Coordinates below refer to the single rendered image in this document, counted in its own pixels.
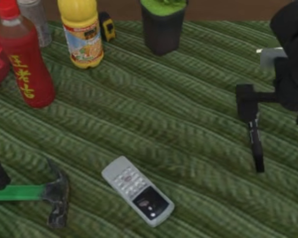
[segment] yellow bottle label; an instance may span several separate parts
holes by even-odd
[[[99,22],[84,28],[72,28],[66,25],[63,27],[73,61],[88,64],[102,57]]]

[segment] bottle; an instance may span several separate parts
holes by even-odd
[[[42,0],[17,0],[22,16],[28,18],[36,27],[40,47],[46,47],[52,42],[48,21]]]
[[[0,18],[0,43],[25,102],[34,108],[51,104],[55,90],[41,56],[35,26],[20,15],[16,0],[0,0]]]
[[[104,57],[96,0],[58,0],[71,61],[79,68],[97,66]]]

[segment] yellow chinese characters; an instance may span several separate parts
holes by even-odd
[[[16,78],[23,82],[23,87],[20,87],[20,90],[23,92],[23,95],[29,99],[35,97],[34,89],[29,88],[29,76],[31,75],[28,66],[22,64],[19,56],[9,56],[9,59],[15,68]]]

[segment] red bottle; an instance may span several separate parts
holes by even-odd
[[[25,102],[34,108],[51,104],[55,90],[34,24],[20,14],[16,0],[0,0],[0,18],[0,43],[12,63]]]

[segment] brown surface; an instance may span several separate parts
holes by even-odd
[[[49,20],[60,20],[57,0],[42,0]],[[291,0],[189,0],[186,20],[269,20]],[[114,20],[140,20],[138,0],[98,0]]]

